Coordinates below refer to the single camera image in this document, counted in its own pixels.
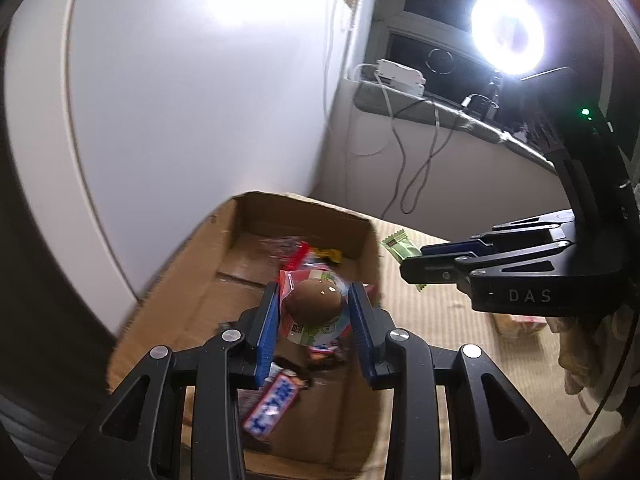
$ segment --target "candy bar wrapper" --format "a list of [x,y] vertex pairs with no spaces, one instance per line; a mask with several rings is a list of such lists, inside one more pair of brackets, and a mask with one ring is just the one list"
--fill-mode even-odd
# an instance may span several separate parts
[[495,326],[502,337],[517,339],[530,335],[546,326],[546,319],[540,316],[516,316],[512,314],[492,314]]
[[338,249],[320,249],[311,247],[318,258],[329,260],[332,264],[339,265],[342,261],[342,252]]
[[266,389],[273,384],[274,379],[282,371],[282,367],[276,363],[271,363],[269,375],[265,378],[264,384],[259,390],[238,390],[238,415],[240,420],[244,420],[260,398],[264,395]]
[[[404,229],[396,231],[392,235],[389,235],[381,242],[382,246],[389,251],[396,259],[396,262],[401,264],[405,259],[410,256],[422,256],[420,249],[418,249],[409,237],[404,232]],[[427,285],[422,283],[416,285],[415,288],[422,291]]]
[[298,385],[280,372],[260,401],[242,422],[242,428],[257,440],[265,440],[298,394]]
[[306,368],[308,370],[331,370],[347,362],[348,344],[344,338],[327,344],[308,347]]

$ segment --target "blue gripper pad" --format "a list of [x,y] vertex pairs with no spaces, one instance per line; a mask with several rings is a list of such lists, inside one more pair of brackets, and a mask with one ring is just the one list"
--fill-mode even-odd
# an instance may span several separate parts
[[473,253],[476,256],[488,256],[489,254],[494,254],[494,247],[484,243],[478,238],[473,238],[472,240],[465,240],[463,242],[425,245],[420,248],[420,252],[422,253],[422,256],[458,253]]
[[260,387],[269,375],[273,352],[276,348],[278,326],[280,324],[280,287],[270,283],[264,289],[256,321],[263,319],[262,330],[256,344],[255,384]]
[[376,373],[374,364],[375,348],[371,340],[371,334],[363,308],[371,309],[372,307],[369,303],[367,293],[364,290],[364,286],[361,283],[354,282],[351,284],[347,304],[349,306],[349,316],[355,347],[360,361],[360,370],[367,383],[371,383]]

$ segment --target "cable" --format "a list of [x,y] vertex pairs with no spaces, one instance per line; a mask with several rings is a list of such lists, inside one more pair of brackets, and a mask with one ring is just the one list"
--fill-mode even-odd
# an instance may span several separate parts
[[498,110],[498,109],[500,108],[500,107],[498,106],[498,103],[496,103],[496,102],[494,102],[494,101],[491,101],[491,99],[489,99],[487,96],[482,95],[482,94],[471,94],[471,95],[466,96],[465,100],[464,100],[464,101],[462,101],[462,105],[463,105],[464,107],[466,107],[466,106],[468,105],[468,103],[471,101],[471,98],[472,98],[472,97],[481,97],[481,98],[482,98],[482,99],[484,99],[485,101],[488,101],[488,102],[489,102],[489,104],[492,106],[492,108],[495,108],[496,110]]
[[[431,161],[435,158],[436,155],[438,155],[447,146],[447,144],[451,140],[451,137],[453,136],[453,132],[455,131],[456,126],[458,125],[458,121],[460,120],[460,117],[462,117],[462,114],[459,113],[458,116],[456,117],[456,120],[453,121],[453,125],[449,130],[449,134],[447,135],[447,138],[444,140],[442,145],[434,152],[433,149],[436,145],[436,140],[438,139],[438,130],[440,129],[440,118],[438,116],[438,109],[434,108],[434,110],[436,113],[436,131],[435,131],[435,134],[433,135],[433,141],[431,142],[429,155],[427,157],[427,160],[424,161],[424,164],[421,165],[420,168],[418,168],[418,171],[415,172],[415,175],[409,181],[409,184],[406,185],[406,187],[404,188],[404,192],[400,197],[400,211],[402,211],[405,215],[410,215],[415,211],[415,208],[418,207],[418,201],[420,200],[420,195],[424,187],[427,185],[427,180],[431,172]],[[415,194],[414,203],[409,210],[404,210],[404,201],[406,200],[406,196],[409,194],[409,190],[414,185],[415,181],[418,179],[418,176],[422,173],[422,170],[424,170],[425,168],[426,170],[424,171],[424,178],[422,179],[422,183],[420,184],[420,187],[418,188],[418,191]]]
[[363,66],[372,66],[373,68],[378,68],[378,66],[373,64],[373,63],[360,63],[360,64],[357,64],[356,66],[353,67],[353,70],[351,70],[351,80],[352,81],[357,81],[356,74],[358,73],[358,69],[362,68]]
[[322,74],[322,111],[324,112],[324,119],[327,124],[327,129],[331,131],[329,126],[329,110],[326,102],[328,86],[329,86],[329,68],[331,65],[331,56],[334,51],[334,27],[335,27],[335,11],[338,8],[338,0],[334,0],[334,4],[331,9],[331,16],[329,17],[325,27],[328,27],[328,45],[324,52],[324,73]]
[[391,206],[394,204],[394,202],[396,201],[396,198],[398,198],[398,193],[400,192],[400,180],[402,179],[402,174],[404,173],[404,168],[406,167],[406,151],[404,150],[404,145],[402,144],[402,139],[398,135],[398,132],[396,132],[396,125],[394,123],[394,111],[393,111],[393,108],[391,107],[391,101],[389,100],[389,95],[386,92],[386,87],[382,84],[382,81],[380,81],[380,76],[378,75],[377,71],[374,72],[373,75],[376,77],[376,81],[380,85],[380,89],[382,90],[382,93],[385,96],[386,110],[389,112],[389,120],[391,121],[391,131],[393,132],[394,137],[396,138],[396,141],[398,142],[398,147],[400,148],[400,153],[402,155],[402,163],[400,164],[400,171],[398,172],[398,179],[396,179],[396,185],[394,186],[394,194],[391,197],[391,200],[389,201],[389,204],[387,204],[387,206],[385,207],[385,210],[382,212],[382,215],[380,216],[380,219],[384,220],[386,212],[389,211]]
[[[435,133],[433,134],[433,140],[431,141],[431,146],[429,148],[429,155],[427,156],[427,161],[425,162],[425,164],[423,164],[420,167],[420,169],[418,169],[418,171],[415,172],[414,177],[409,181],[409,184],[407,184],[407,186],[404,188],[404,192],[402,193],[402,196],[400,197],[400,211],[402,211],[405,215],[409,215],[409,214],[411,214],[411,213],[413,213],[415,211],[415,208],[418,205],[418,199],[420,198],[420,193],[422,192],[422,189],[424,188],[424,186],[426,186],[427,179],[429,177],[429,172],[431,171],[431,162],[430,161],[433,158],[433,150],[436,147],[436,142],[438,142],[438,135],[440,134],[440,114],[438,113],[438,108],[437,107],[433,107],[433,113],[435,114],[435,117],[436,117],[436,120],[435,120],[436,127],[435,127]],[[420,175],[420,172],[424,169],[425,165],[426,165],[426,171],[424,172],[424,179],[422,180],[422,184],[420,184],[420,187],[418,188],[418,192],[415,194],[414,205],[411,207],[411,209],[409,211],[405,211],[404,210],[404,200],[406,199],[406,196],[409,193],[409,189],[411,189],[411,186],[414,184],[414,182],[416,181],[416,179]]]
[[584,428],[584,431],[582,432],[580,438],[576,441],[573,449],[569,453],[569,458],[573,457],[575,452],[578,451],[580,444],[582,444],[584,439],[587,437],[587,434],[589,433],[590,429],[595,424],[596,419],[598,418],[598,415],[600,415],[600,412],[604,408],[604,405],[609,400],[609,397],[613,392],[613,388],[615,388],[616,386],[616,382],[618,382],[618,378],[622,373],[622,368],[625,366],[626,358],[628,357],[629,351],[631,350],[631,344],[634,341],[634,336],[636,335],[636,327],[638,326],[638,319],[640,319],[640,306],[636,304],[634,308],[634,316],[631,320],[631,326],[629,327],[629,332],[626,336],[625,346],[622,349],[622,354],[620,355],[620,361],[618,362],[618,367],[616,368],[616,371],[613,372],[613,377],[611,378],[609,387],[607,388],[607,391],[604,393],[604,396],[602,397],[602,400],[600,401],[598,407],[596,408],[596,411],[593,412],[593,416],[591,417],[591,420],[587,424],[587,427]]
[[434,52],[436,52],[436,50],[441,50],[443,52],[446,52],[447,55],[449,56],[449,59],[451,60],[451,62],[454,63],[454,67],[455,67],[455,62],[453,60],[453,56],[451,55],[451,53],[448,50],[444,50],[443,48],[432,48],[430,50],[430,52],[427,54],[427,59],[424,60],[424,64],[428,67],[429,70],[431,70],[434,74],[438,74],[438,75],[449,75],[451,72],[453,72],[453,68],[451,70],[449,70],[448,72],[438,72],[436,70],[433,69],[433,67],[429,64],[429,59],[431,57],[431,54],[433,54]]
[[[377,65],[374,65],[374,64],[361,63],[361,64],[356,65],[354,67],[353,72],[352,72],[352,76],[355,76],[355,71],[357,69],[359,69],[360,67],[362,67],[362,66],[372,66],[374,68],[377,67]],[[397,114],[401,114],[404,111],[408,110],[409,108],[412,108],[415,105],[418,105],[418,104],[424,103],[424,102],[432,103],[431,101],[429,101],[427,99],[420,99],[420,100],[412,102],[411,104],[405,106],[404,108],[400,108],[400,111]],[[353,105],[355,104],[355,94],[353,95],[352,104]],[[350,134],[351,134],[351,115],[352,115],[352,113],[350,111],[350,113],[349,113],[349,121],[348,121],[348,124],[347,124],[347,131],[346,131],[346,134],[344,136],[344,203],[347,206],[347,208],[350,207],[350,205],[349,205],[350,204],[349,189],[348,189],[349,188],[349,178],[348,178],[349,177],[349,175],[348,175],[348,173],[349,173],[349,170],[348,170],[349,159],[348,159],[348,155],[351,155],[356,159],[358,159],[358,158],[367,158],[367,157],[370,157],[370,156],[379,155],[380,153],[385,151],[388,148],[389,144],[391,143],[391,139],[389,139],[387,141],[387,143],[384,146],[382,146],[382,148],[380,148],[379,150],[376,150],[375,152],[372,152],[372,153],[355,153],[355,152],[352,152],[349,149],[349,138],[350,138]],[[399,180],[397,181],[396,186],[398,186],[398,188],[399,188],[399,186],[400,186]]]

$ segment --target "windowsill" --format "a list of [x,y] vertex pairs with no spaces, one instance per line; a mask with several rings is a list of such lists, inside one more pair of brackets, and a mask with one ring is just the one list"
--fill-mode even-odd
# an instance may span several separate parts
[[[405,106],[419,100],[417,97],[391,88],[386,88],[386,90],[393,110],[401,110]],[[466,132],[478,139],[485,140],[492,144],[503,144],[512,152],[517,153],[542,168],[545,168],[547,171],[556,174],[556,168],[551,162],[546,160],[543,155],[533,148],[530,148],[523,142],[515,139],[510,133],[489,124],[485,124],[482,121],[464,113],[462,113],[462,118],[466,119],[466,124],[463,128],[458,124],[461,122],[458,118],[458,112],[459,110],[462,110],[460,105],[452,104],[446,99],[428,94],[425,94],[425,98],[432,100],[438,106],[440,110],[440,126],[442,128],[448,130],[455,126],[457,131]],[[388,116],[384,95],[380,91],[380,86],[376,83],[361,81],[353,97],[353,104],[358,110],[363,112],[382,115],[385,117]],[[407,111],[403,112],[398,119],[413,121],[414,123],[428,124],[430,126],[435,125],[432,108],[419,105],[409,108]]]

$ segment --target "plastic wrapper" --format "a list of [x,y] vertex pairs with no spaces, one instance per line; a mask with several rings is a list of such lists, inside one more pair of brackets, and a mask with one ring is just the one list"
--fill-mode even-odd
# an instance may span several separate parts
[[347,338],[334,340],[326,344],[308,347],[306,368],[308,370],[331,370],[343,366],[347,362],[350,349]]
[[262,248],[272,258],[276,258],[283,266],[288,262],[303,245],[303,239],[299,236],[283,236],[281,238],[261,238]]
[[[400,229],[396,231],[392,235],[386,237],[381,245],[391,253],[391,255],[396,259],[396,262],[401,264],[405,259],[410,256],[422,256],[420,249],[418,249],[414,243],[409,240],[404,229]],[[421,283],[415,286],[419,292],[421,292],[426,287],[426,284]]]
[[[567,370],[580,386],[591,388],[597,384],[602,373],[598,347],[579,323],[560,333],[558,364]],[[568,394],[575,390],[566,386],[565,383],[565,391]]]
[[280,370],[261,389],[262,396],[249,409],[242,429],[257,440],[266,439],[298,396],[300,384],[290,370]]
[[566,332],[569,330],[577,321],[576,317],[547,317],[546,323],[549,325],[549,329],[554,334],[558,334],[560,332]]
[[311,250],[320,260],[325,260],[335,265],[340,265],[342,262],[342,252],[338,249],[320,249],[318,247],[311,247]]
[[264,395],[265,389],[273,383],[274,378],[282,369],[283,368],[276,363],[271,363],[269,375],[265,378],[264,384],[259,390],[238,390],[238,415],[240,420],[245,420],[252,407],[254,407],[258,403],[258,400]]
[[531,335],[546,326],[544,317],[493,314],[495,326],[502,337],[517,339]]

